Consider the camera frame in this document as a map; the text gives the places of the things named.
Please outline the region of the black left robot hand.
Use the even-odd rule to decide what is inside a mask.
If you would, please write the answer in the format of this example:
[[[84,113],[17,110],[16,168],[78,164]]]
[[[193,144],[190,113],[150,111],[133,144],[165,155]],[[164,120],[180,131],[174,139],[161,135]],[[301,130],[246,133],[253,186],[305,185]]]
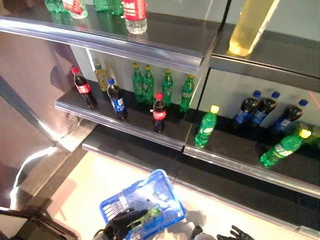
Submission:
[[[131,224],[147,214],[148,210],[127,210],[118,213],[103,230],[104,240],[123,240],[132,229]]]

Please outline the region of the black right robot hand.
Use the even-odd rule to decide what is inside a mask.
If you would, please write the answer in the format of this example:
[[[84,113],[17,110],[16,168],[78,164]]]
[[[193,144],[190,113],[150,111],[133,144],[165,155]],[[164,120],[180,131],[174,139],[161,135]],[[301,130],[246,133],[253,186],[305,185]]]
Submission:
[[[242,231],[235,225],[231,226],[230,234],[232,236],[224,236],[221,234],[216,235],[217,240],[254,240],[248,233]]]

